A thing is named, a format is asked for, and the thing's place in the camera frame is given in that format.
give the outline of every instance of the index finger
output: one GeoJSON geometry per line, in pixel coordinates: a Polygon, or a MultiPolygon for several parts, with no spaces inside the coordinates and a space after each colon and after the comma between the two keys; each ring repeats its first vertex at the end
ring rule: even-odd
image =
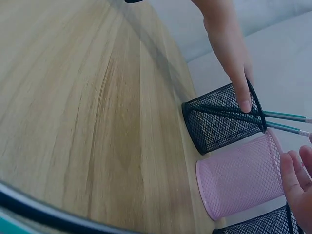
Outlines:
{"type": "Polygon", "coordinates": [[[286,199],[291,208],[294,207],[295,201],[303,194],[299,181],[295,174],[293,160],[289,154],[282,154],[280,157],[280,168],[283,189],[286,199]]]}
{"type": "Polygon", "coordinates": [[[252,108],[249,87],[245,74],[230,77],[233,83],[236,99],[242,112],[248,113],[252,108]]]}

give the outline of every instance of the wooden table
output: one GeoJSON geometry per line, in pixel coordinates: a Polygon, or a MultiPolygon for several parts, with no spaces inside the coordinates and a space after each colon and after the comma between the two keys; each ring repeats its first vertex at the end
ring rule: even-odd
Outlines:
{"type": "Polygon", "coordinates": [[[0,179],[71,213],[211,233],[180,105],[187,64],[145,1],[0,1],[0,179]]]}

